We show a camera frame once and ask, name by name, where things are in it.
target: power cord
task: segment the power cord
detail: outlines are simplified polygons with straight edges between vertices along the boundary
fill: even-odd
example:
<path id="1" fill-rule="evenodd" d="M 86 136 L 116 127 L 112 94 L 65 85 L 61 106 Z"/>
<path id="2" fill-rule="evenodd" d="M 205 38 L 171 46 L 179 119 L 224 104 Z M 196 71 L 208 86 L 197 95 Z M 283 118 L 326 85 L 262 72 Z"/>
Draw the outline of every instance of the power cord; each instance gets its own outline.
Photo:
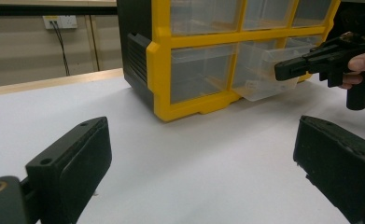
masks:
<path id="1" fill-rule="evenodd" d="M 57 35 L 57 37 L 59 39 L 61 48 L 63 49 L 63 65 L 65 67 L 65 73 L 69 77 L 70 74 L 69 74 L 68 61 L 66 60 L 66 57 L 65 57 L 65 50 L 63 48 L 63 37 L 61 36 L 60 28 L 59 28 L 59 26 L 57 24 L 57 21 L 50 21 L 50 24 L 53 26 L 53 29 L 56 32 L 56 35 Z"/>

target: yellow frame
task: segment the yellow frame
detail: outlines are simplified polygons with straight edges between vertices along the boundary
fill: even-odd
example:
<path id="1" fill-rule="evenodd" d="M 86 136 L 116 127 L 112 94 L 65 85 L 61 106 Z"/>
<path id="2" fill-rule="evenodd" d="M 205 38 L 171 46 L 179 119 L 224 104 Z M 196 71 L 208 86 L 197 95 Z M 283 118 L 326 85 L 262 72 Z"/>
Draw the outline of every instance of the yellow frame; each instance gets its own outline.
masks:
<path id="1" fill-rule="evenodd" d="M 170 0 L 152 0 L 152 42 L 147 47 L 147 87 L 154 95 L 154 113 L 162 120 L 179 119 L 195 113 L 209 113 L 228 106 L 241 98 L 232 91 L 233 69 L 236 55 L 232 58 L 232 70 L 228 77 L 227 89 L 223 92 L 195 98 L 171 105 L 171 50 L 190 47 L 238 43 L 250 40 L 287 38 L 289 36 L 322 35 L 326 39 L 333 27 L 333 18 L 340 0 L 332 0 L 330 11 L 322 26 L 292 28 L 293 18 L 287 28 L 273 30 L 243 31 L 246 4 L 243 0 L 238 30 L 227 34 L 172 36 L 170 29 Z M 295 14 L 299 0 L 294 0 L 292 13 Z"/>

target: power outlet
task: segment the power outlet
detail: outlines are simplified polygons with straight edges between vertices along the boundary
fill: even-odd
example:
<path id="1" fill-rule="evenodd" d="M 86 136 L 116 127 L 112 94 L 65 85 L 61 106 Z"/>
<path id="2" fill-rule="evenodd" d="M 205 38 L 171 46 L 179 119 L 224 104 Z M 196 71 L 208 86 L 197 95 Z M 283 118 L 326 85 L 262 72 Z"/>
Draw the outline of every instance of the power outlet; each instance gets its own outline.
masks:
<path id="1" fill-rule="evenodd" d="M 77 17 L 76 16 L 43 16 L 43 22 L 48 30 L 53 29 L 52 22 L 57 23 L 59 29 L 76 29 Z"/>

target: wall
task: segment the wall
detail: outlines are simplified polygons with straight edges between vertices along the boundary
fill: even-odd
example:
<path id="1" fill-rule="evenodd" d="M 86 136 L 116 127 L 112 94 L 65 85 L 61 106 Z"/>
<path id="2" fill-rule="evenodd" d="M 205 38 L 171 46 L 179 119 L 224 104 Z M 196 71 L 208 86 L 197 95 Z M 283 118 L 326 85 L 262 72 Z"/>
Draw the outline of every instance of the wall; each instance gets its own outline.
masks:
<path id="1" fill-rule="evenodd" d="M 97 71 L 95 36 L 102 70 L 121 67 L 117 16 L 93 17 L 92 35 L 87 17 L 77 16 L 77 29 L 62 30 L 71 75 Z M 0 86 L 65 76 L 62 48 L 53 30 L 46 30 L 42 17 L 0 17 Z"/>

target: table surface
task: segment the table surface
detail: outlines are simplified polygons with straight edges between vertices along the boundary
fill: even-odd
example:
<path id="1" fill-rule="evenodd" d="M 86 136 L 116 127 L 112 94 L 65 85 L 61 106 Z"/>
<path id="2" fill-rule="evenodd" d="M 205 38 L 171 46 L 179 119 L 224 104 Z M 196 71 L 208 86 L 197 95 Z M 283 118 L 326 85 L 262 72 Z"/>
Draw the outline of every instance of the table surface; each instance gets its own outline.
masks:
<path id="1" fill-rule="evenodd" d="M 0 0 L 0 5 L 61 6 L 61 7 L 115 7 L 116 0 Z"/>
<path id="2" fill-rule="evenodd" d="M 301 115 L 365 139 L 365 110 L 346 109 L 345 91 L 314 76 L 255 103 L 162 122 L 120 73 L 0 91 L 0 176 L 23 179 L 35 155 L 107 116 L 112 165 L 79 224 L 348 223 L 292 159 Z"/>

